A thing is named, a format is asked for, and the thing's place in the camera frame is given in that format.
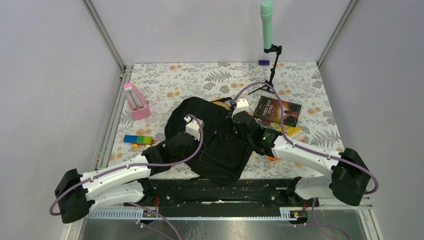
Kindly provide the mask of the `black fabric student bag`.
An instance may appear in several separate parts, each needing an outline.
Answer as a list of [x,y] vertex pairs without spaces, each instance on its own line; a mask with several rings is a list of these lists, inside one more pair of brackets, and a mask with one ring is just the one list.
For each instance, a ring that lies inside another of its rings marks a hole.
[[161,147],[159,163],[175,163],[188,157],[172,155],[169,140],[185,130],[184,117],[193,115],[203,121],[203,145],[196,156],[187,161],[187,165],[193,172],[214,183],[228,185],[236,182],[253,150],[235,133],[231,114],[231,110],[199,97],[183,100],[164,127],[165,146]]

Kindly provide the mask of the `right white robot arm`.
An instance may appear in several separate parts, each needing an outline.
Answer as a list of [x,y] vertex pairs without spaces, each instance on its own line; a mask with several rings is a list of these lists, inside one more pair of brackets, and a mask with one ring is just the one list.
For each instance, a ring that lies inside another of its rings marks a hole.
[[343,152],[327,151],[309,146],[285,134],[264,128],[248,113],[244,98],[235,102],[231,119],[236,133],[261,156],[299,163],[321,174],[319,177],[295,177],[287,191],[293,206],[312,198],[335,197],[344,204],[360,205],[371,173],[360,155],[351,148]]

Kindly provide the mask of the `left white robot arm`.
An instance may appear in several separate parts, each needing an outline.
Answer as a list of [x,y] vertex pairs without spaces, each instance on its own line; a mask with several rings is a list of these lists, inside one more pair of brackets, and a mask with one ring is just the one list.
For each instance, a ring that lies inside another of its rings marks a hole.
[[[153,145],[128,161],[89,172],[76,168],[66,171],[54,190],[55,200],[49,207],[51,216],[59,216],[64,224],[76,222],[91,211],[120,203],[152,204],[155,192],[142,179],[169,171],[172,167],[191,162],[200,154],[206,142],[210,124],[192,114],[183,120],[184,130],[167,140]],[[177,156],[183,146],[173,147],[179,137],[188,153]]]

